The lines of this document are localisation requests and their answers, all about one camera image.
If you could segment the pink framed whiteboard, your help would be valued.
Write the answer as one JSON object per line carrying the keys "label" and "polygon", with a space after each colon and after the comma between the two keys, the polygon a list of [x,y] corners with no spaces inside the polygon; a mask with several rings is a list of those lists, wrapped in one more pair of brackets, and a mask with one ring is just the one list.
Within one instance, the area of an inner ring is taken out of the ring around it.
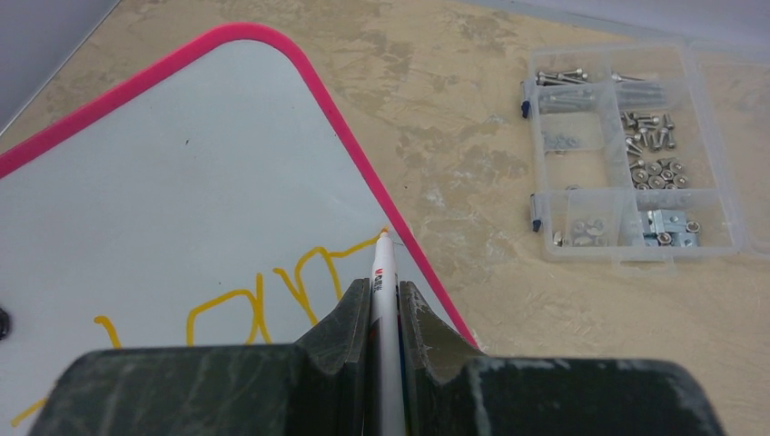
{"label": "pink framed whiteboard", "polygon": [[1,432],[110,348],[298,339],[370,274],[463,336],[442,286],[308,57],[221,25],[1,157]]}

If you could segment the white marker pen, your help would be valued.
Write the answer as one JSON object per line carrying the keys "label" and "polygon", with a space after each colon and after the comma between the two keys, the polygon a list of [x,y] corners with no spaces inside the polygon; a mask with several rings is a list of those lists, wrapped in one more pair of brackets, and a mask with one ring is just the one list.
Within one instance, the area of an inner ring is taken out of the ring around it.
{"label": "white marker pen", "polygon": [[380,231],[370,274],[365,435],[407,435],[395,246]]}

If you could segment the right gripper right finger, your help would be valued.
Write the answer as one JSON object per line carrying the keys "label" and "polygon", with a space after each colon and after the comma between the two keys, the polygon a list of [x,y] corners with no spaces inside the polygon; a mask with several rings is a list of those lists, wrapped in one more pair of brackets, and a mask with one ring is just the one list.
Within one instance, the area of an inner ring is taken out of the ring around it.
{"label": "right gripper right finger", "polygon": [[496,357],[476,349],[400,284],[414,435],[721,435],[683,367],[639,359]]}

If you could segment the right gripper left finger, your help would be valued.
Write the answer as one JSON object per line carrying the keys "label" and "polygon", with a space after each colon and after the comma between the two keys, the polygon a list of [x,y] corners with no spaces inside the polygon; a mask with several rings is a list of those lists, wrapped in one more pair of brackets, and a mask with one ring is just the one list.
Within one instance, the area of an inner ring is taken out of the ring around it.
{"label": "right gripper left finger", "polygon": [[88,352],[33,435],[358,435],[370,283],[353,281],[299,340]]}

